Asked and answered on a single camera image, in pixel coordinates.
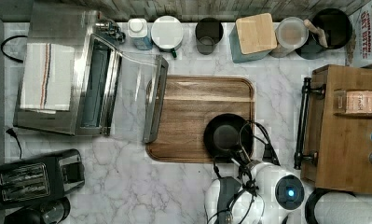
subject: white dish towel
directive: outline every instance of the white dish towel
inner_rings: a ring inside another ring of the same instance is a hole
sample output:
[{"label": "white dish towel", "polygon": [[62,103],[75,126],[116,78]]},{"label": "white dish towel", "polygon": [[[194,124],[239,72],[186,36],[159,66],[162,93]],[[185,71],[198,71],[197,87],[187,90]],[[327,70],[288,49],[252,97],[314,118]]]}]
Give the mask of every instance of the white dish towel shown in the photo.
[{"label": "white dish towel", "polygon": [[27,44],[21,109],[69,110],[75,49],[49,43]]}]

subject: canister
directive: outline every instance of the canister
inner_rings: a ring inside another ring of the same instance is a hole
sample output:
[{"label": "canister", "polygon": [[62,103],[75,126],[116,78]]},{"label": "canister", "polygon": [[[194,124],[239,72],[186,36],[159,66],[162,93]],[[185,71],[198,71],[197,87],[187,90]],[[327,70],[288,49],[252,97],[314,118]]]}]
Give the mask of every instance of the canister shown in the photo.
[{"label": "canister", "polygon": [[128,35],[137,49],[149,50],[153,48],[151,33],[145,19],[130,19],[128,21]]},{"label": "canister", "polygon": [[264,13],[237,19],[229,44],[234,63],[264,58],[277,47],[272,16]]}]

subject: white canister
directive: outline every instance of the white canister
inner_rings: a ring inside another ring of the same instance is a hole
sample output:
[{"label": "white canister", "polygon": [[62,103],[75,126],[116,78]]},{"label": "white canister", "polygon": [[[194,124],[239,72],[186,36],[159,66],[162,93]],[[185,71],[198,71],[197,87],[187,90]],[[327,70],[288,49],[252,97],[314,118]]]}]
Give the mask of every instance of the white canister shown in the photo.
[{"label": "white canister", "polygon": [[128,21],[128,35],[137,49],[153,48],[151,34],[145,19],[130,19]]},{"label": "white canister", "polygon": [[291,51],[300,48],[308,40],[309,31],[304,21],[297,17],[284,19],[275,30],[278,46],[270,52],[270,56],[282,58]]}]

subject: black canister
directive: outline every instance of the black canister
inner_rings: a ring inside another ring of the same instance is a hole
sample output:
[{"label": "black canister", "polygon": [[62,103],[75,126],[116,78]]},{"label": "black canister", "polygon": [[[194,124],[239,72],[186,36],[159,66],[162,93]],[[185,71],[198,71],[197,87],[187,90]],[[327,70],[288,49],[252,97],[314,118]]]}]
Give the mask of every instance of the black canister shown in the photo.
[{"label": "black canister", "polygon": [[336,8],[327,8],[319,11],[311,21],[314,26],[324,30],[327,48],[319,44],[319,36],[310,32],[304,46],[296,49],[296,53],[304,59],[317,59],[327,49],[340,49],[344,47],[352,35],[352,25],[348,16]]}]

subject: black toaster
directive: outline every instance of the black toaster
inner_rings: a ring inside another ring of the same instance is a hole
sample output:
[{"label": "black toaster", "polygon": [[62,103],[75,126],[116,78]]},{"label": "black toaster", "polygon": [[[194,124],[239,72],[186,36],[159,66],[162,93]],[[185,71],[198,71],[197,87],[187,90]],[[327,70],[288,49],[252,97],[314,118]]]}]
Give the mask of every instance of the black toaster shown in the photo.
[{"label": "black toaster", "polygon": [[42,154],[0,165],[0,209],[62,198],[85,184],[76,149]]}]

